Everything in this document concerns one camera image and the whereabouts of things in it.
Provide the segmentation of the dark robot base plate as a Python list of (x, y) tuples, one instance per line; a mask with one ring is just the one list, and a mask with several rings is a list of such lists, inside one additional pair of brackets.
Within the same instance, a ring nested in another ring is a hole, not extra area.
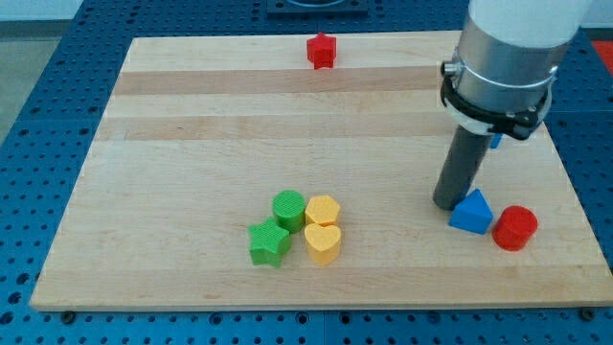
[(266, 0), (266, 13), (271, 15), (294, 14), (365, 14), (369, 0)]

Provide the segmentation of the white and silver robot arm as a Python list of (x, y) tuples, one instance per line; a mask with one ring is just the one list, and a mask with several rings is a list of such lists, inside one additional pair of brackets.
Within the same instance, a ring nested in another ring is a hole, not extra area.
[(552, 105), (552, 86), (590, 0), (470, 0), (441, 99), (476, 135), (525, 140)]

